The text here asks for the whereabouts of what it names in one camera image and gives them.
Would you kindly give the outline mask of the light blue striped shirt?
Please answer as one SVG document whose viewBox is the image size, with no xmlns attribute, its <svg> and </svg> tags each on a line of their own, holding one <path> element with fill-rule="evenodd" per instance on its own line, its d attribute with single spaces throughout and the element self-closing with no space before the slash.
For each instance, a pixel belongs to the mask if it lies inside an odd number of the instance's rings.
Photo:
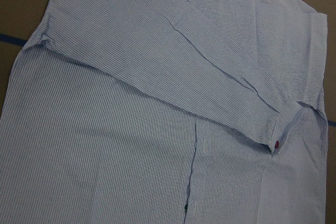
<svg viewBox="0 0 336 224">
<path fill-rule="evenodd" d="M 327 32 L 302 0 L 49 0 L 1 223 L 324 223 Z"/>
</svg>

